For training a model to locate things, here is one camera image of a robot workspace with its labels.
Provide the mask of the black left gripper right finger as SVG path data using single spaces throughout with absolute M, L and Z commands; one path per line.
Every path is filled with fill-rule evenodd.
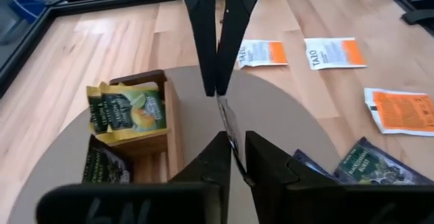
M 334 223 L 336 183 L 254 131 L 245 134 L 247 173 L 260 223 Z

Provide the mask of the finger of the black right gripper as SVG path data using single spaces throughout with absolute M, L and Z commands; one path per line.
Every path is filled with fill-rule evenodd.
M 216 93 L 216 0 L 184 0 L 189 13 L 205 94 Z
M 257 0 L 226 0 L 217 51 L 216 93 L 226 94 L 245 30 Z

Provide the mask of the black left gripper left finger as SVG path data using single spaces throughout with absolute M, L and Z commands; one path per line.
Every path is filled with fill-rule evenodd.
M 231 145 L 226 132 L 219 132 L 170 183 L 201 183 L 198 192 L 178 201 L 175 223 L 226 223 L 231 184 Z

